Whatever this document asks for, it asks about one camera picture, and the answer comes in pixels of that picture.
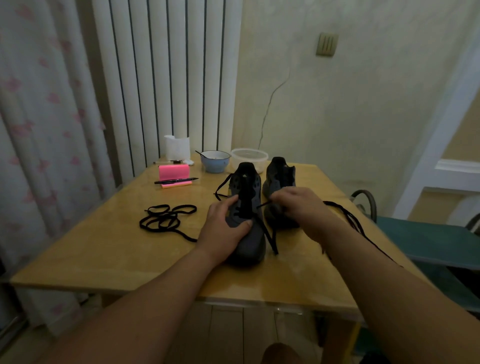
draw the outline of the wall switch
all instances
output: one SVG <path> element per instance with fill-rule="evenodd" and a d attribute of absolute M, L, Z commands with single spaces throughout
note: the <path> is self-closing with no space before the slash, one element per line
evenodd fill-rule
<path fill-rule="evenodd" d="M 338 34 L 320 33 L 317 46 L 317 56 L 332 57 L 335 54 Z"/>

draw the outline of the vertical blind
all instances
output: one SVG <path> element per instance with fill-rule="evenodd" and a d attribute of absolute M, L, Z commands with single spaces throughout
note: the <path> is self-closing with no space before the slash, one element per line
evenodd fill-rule
<path fill-rule="evenodd" d="M 230 151 L 242 0 L 95 0 L 123 183 L 165 152 Z"/>

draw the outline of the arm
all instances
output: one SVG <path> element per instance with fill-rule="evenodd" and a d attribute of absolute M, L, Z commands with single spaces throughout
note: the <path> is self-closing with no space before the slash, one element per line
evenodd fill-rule
<path fill-rule="evenodd" d="M 440 291 L 378 251 L 307 188 L 272 200 L 328 252 L 392 363 L 473 363 L 480 323 Z"/>
<path fill-rule="evenodd" d="M 225 222 L 233 196 L 212 204 L 196 247 L 157 278 L 61 339 L 42 363 L 162 363 L 198 291 L 248 233 Z"/>

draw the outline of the white curtain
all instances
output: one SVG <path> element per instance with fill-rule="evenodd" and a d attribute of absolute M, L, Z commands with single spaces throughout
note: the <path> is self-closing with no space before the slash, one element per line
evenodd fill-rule
<path fill-rule="evenodd" d="M 0 1 L 0 256 L 35 257 L 115 192 L 74 0 Z M 59 334 L 73 293 L 18 290 Z"/>

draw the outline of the tile floor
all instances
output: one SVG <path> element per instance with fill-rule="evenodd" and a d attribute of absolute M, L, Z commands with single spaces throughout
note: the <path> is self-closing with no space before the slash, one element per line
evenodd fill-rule
<path fill-rule="evenodd" d="M 85 316 L 101 310 L 100 297 L 83 306 Z M 322 348 L 316 345 L 309 314 L 279 312 L 272 307 L 229 307 L 195 303 L 183 322 L 166 364 L 259 363 L 274 342 L 294 348 L 305 364 L 317 364 Z M 46 328 L 27 328 L 0 356 L 0 364 L 32 364 L 55 342 Z M 361 357 L 352 357 L 358 364 Z"/>

